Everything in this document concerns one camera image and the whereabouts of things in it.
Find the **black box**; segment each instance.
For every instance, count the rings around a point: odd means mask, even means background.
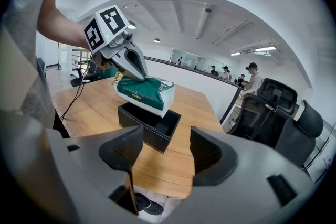
[[[118,106],[119,124],[122,127],[144,126],[143,141],[154,149],[164,153],[173,137],[181,115],[168,110],[161,118],[134,104]]]

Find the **ceiling light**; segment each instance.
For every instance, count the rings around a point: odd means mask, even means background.
[[[270,47],[255,49],[255,51],[267,51],[267,50],[276,50],[276,49],[277,49],[276,47],[270,46]]]
[[[133,21],[128,21],[130,23],[130,25],[128,26],[128,28],[130,29],[136,29],[135,23]]]

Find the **ceiling beam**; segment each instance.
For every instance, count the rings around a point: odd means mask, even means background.
[[[130,20],[132,20],[133,22],[135,22],[135,25],[140,25],[143,29],[145,29],[147,32],[149,32],[148,27],[140,20],[138,19],[134,19],[134,17],[127,12],[125,9],[122,10],[122,13],[125,15],[125,17],[129,18]]]
[[[224,39],[228,38],[232,35],[235,31],[238,31],[240,28],[248,24],[248,20],[244,19],[239,24],[235,25],[231,29],[226,28],[214,41],[211,42],[212,45],[217,46],[220,42]]]
[[[179,7],[178,7],[178,1],[179,0],[172,0],[170,3],[170,7],[173,10],[173,16],[175,17],[175,20],[177,22],[177,25],[179,26],[179,31],[182,33],[183,32],[183,25],[182,25],[182,20],[181,20],[181,14],[179,12]]]
[[[205,11],[207,8],[211,8],[211,5],[205,3],[205,8],[203,10],[203,13],[202,13],[202,16],[201,16],[201,20],[199,21],[198,29],[197,29],[197,32],[196,32],[196,38],[197,39],[200,38],[201,33],[202,33],[202,29],[203,29],[204,24],[205,24],[205,21],[206,21],[208,15],[209,15],[209,12]]]
[[[155,14],[153,8],[148,5],[148,3],[145,0],[139,0],[139,3],[143,6],[143,8],[148,12],[148,14],[153,18],[153,20],[158,24],[158,26],[165,31],[165,27],[162,24],[162,22],[159,20],[157,15]]]

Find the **office chair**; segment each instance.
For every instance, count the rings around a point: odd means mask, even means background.
[[[314,150],[316,138],[323,130],[323,119],[306,100],[298,121],[287,119],[275,150],[298,167],[302,167]]]
[[[77,71],[79,76],[78,78],[75,78],[70,81],[73,87],[80,86],[80,83],[82,81],[82,73],[81,73],[82,70],[84,70],[84,68],[73,68],[73,71]],[[83,84],[97,81],[100,79],[102,79],[102,70],[96,65],[96,63],[90,61],[88,73],[83,78]]]
[[[228,134],[275,148],[285,122],[295,111],[296,101],[294,89],[266,78],[257,95],[244,97],[237,123]]]

